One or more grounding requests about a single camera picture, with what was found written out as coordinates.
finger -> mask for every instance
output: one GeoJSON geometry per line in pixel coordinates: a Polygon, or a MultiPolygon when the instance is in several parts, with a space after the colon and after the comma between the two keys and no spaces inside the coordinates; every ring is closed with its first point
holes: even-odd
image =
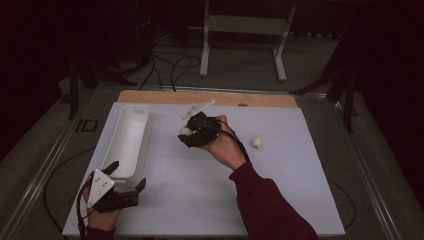
{"type": "MultiPolygon", "coordinates": [[[[87,179],[85,180],[85,182],[87,183],[88,181],[90,181],[90,180],[91,180],[91,178],[92,178],[92,175],[91,175],[91,174],[89,174],[89,175],[88,175],[88,177],[87,177],[87,179]]],[[[84,197],[85,202],[87,202],[87,201],[88,201],[88,196],[90,195],[90,190],[91,190],[91,187],[90,187],[90,186],[88,186],[88,187],[86,187],[86,188],[84,189],[84,191],[82,192],[82,196],[84,197]]]]}
{"type": "Polygon", "coordinates": [[[215,119],[227,123],[227,116],[225,115],[216,116],[215,119]]]}

white paper sheet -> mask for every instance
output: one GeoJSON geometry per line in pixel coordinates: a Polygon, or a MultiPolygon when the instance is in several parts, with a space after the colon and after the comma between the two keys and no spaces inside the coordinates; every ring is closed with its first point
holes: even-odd
{"type": "MultiPolygon", "coordinates": [[[[113,105],[86,175],[100,168],[120,109],[128,104],[113,105]]],[[[154,123],[143,169],[147,186],[139,206],[123,210],[116,234],[245,236],[235,186],[228,179],[231,170],[177,138],[187,122],[181,115],[191,106],[143,105],[150,107],[154,123]]],[[[276,182],[319,235],[345,233],[301,109],[210,106],[204,113],[227,116],[256,171],[276,182]],[[255,137],[263,140],[262,148],[250,146],[255,137]]],[[[63,233],[78,234],[75,206],[63,233]]]]}

black cable on floor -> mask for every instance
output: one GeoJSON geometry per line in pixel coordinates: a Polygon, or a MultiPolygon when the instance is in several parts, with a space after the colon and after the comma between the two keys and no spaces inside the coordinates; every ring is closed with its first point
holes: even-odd
{"type": "Polygon", "coordinates": [[[147,77],[144,78],[143,82],[141,82],[140,87],[138,88],[138,90],[141,90],[143,88],[144,84],[146,84],[146,82],[149,80],[150,76],[152,76],[153,71],[155,70],[155,61],[153,60],[153,58],[151,58],[151,60],[152,60],[152,66],[150,66],[150,68],[151,68],[150,69],[150,72],[147,75],[147,77]]]}
{"type": "MultiPolygon", "coordinates": [[[[152,61],[153,61],[153,63],[154,63],[154,65],[156,64],[156,62],[155,62],[155,59],[154,58],[152,58],[152,61]]],[[[156,75],[157,75],[157,78],[156,78],[156,81],[158,82],[158,84],[159,84],[159,91],[163,91],[163,82],[162,82],[162,77],[161,77],[161,72],[160,72],[160,70],[158,69],[158,68],[154,68],[154,70],[155,70],[155,73],[156,73],[156,75]]]]}
{"type": "Polygon", "coordinates": [[[156,54],[153,54],[153,57],[158,58],[159,60],[162,60],[162,61],[164,61],[164,62],[172,65],[172,69],[171,69],[171,73],[170,73],[170,83],[171,83],[171,87],[174,90],[174,92],[177,91],[176,90],[176,87],[175,87],[175,83],[178,81],[178,79],[181,76],[183,76],[190,68],[195,68],[195,67],[199,66],[200,65],[200,62],[201,62],[200,58],[194,57],[194,56],[189,56],[188,54],[183,53],[183,52],[156,52],[156,53],[168,53],[168,54],[169,53],[176,53],[176,54],[182,54],[182,55],[184,55],[183,57],[179,58],[176,62],[173,63],[173,62],[168,61],[168,60],[166,60],[166,59],[164,59],[162,57],[159,57],[156,54]],[[184,66],[184,65],[179,65],[178,64],[179,62],[181,62],[182,60],[185,60],[185,59],[189,59],[190,62],[189,62],[188,65],[184,66]],[[196,59],[197,60],[197,63],[192,65],[192,59],[196,59]],[[178,68],[183,68],[184,71],[180,75],[178,75],[178,77],[176,77],[175,80],[174,80],[173,79],[173,74],[174,74],[174,71],[175,71],[175,69],[177,67],[178,68]]]}
{"type": "Polygon", "coordinates": [[[333,181],[333,180],[331,180],[330,178],[328,178],[327,177],[327,179],[328,179],[328,181],[329,182],[331,182],[332,184],[334,184],[334,185],[336,185],[340,190],[342,190],[343,191],[343,193],[349,198],[349,201],[350,201],[350,203],[352,204],[352,208],[353,208],[353,217],[352,217],[352,219],[350,220],[350,222],[348,223],[348,224],[346,224],[346,225],[344,225],[343,226],[343,228],[344,229],[348,229],[349,227],[351,227],[352,226],[352,224],[355,222],[355,220],[356,220],[356,205],[355,205],[355,202],[353,201],[353,199],[352,199],[352,197],[349,195],[349,193],[347,193],[347,191],[342,187],[342,186],[340,186],[339,184],[337,184],[335,181],[333,181]]]}
{"type": "Polygon", "coordinates": [[[56,167],[53,169],[52,173],[50,174],[49,178],[48,178],[48,179],[47,179],[47,181],[46,181],[46,184],[45,184],[45,185],[44,185],[44,187],[43,187],[43,204],[44,204],[44,208],[46,209],[46,213],[47,213],[47,215],[49,216],[50,220],[51,220],[51,221],[53,222],[53,224],[55,225],[56,229],[59,231],[60,235],[61,235],[64,239],[66,239],[66,240],[69,240],[69,238],[67,238],[66,236],[63,236],[63,235],[62,235],[62,231],[63,231],[63,230],[62,230],[62,227],[61,227],[61,226],[59,225],[59,223],[56,221],[56,219],[54,218],[53,214],[51,213],[51,211],[50,211],[50,209],[49,209],[49,206],[48,206],[48,203],[47,203],[47,187],[48,187],[48,185],[49,185],[50,180],[52,179],[53,175],[56,173],[56,171],[57,171],[57,170],[59,170],[61,167],[63,167],[66,163],[70,162],[71,160],[74,160],[75,158],[77,158],[77,157],[79,157],[79,156],[81,156],[81,155],[84,155],[84,154],[86,154],[86,153],[88,153],[88,152],[90,152],[90,151],[93,151],[94,149],[95,149],[95,147],[89,148],[89,149],[87,149],[87,150],[85,150],[85,151],[82,151],[82,152],[80,152],[80,153],[78,153],[78,154],[76,154],[76,155],[74,155],[74,156],[72,156],[72,157],[70,157],[70,158],[66,159],[65,161],[61,162],[58,166],[56,166],[56,167]]]}

white ball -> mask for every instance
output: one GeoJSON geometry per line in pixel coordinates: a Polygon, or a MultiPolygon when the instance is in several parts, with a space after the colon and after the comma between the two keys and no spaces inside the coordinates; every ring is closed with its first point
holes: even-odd
{"type": "Polygon", "coordinates": [[[261,148],[264,143],[261,138],[254,138],[252,139],[251,144],[253,148],[261,148]]]}
{"type": "Polygon", "coordinates": [[[186,126],[184,126],[180,129],[180,135],[188,136],[188,135],[191,135],[191,134],[193,134],[193,132],[190,129],[188,129],[186,126]]]}

metal frame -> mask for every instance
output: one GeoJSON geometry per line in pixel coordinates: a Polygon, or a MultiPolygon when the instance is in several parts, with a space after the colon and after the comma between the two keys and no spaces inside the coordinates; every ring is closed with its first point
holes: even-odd
{"type": "Polygon", "coordinates": [[[336,119],[338,120],[339,127],[343,129],[343,133],[350,144],[350,148],[353,151],[355,157],[355,165],[358,170],[359,177],[364,184],[364,188],[368,193],[371,204],[374,208],[374,211],[377,215],[378,220],[380,221],[381,227],[383,228],[384,233],[386,234],[387,239],[390,240],[401,240],[402,237],[399,233],[399,230],[396,226],[396,223],[393,221],[393,218],[390,214],[390,210],[384,200],[384,197],[381,195],[380,190],[377,187],[377,184],[372,176],[371,170],[368,167],[367,162],[365,161],[361,151],[359,150],[358,144],[352,132],[346,129],[344,121],[341,117],[342,107],[340,103],[337,102],[333,107],[336,119]]]}
{"type": "Polygon", "coordinates": [[[34,178],[28,184],[28,187],[24,191],[24,194],[19,203],[17,204],[14,212],[9,217],[3,229],[1,229],[0,239],[15,239],[16,235],[20,232],[20,229],[25,223],[26,218],[28,217],[35,202],[37,201],[38,196],[43,191],[44,185],[48,177],[54,170],[56,164],[59,162],[62,152],[66,148],[68,140],[71,137],[75,127],[77,126],[78,119],[81,116],[83,110],[90,102],[92,96],[94,95],[94,92],[95,90],[89,89],[83,95],[81,99],[81,107],[76,110],[74,118],[68,120],[62,132],[58,136],[55,144],[50,150],[48,156],[44,160],[38,172],[35,174],[34,178]]]}
{"type": "Polygon", "coordinates": [[[296,7],[297,5],[293,5],[291,7],[290,13],[286,19],[209,15],[209,0],[205,0],[203,50],[200,63],[200,76],[206,77],[208,75],[210,31],[255,33],[278,35],[281,37],[280,45],[278,48],[273,50],[273,57],[277,68],[278,80],[282,82],[286,81],[287,77],[283,61],[281,59],[281,54],[287,41],[287,36],[290,31],[296,7]]]}

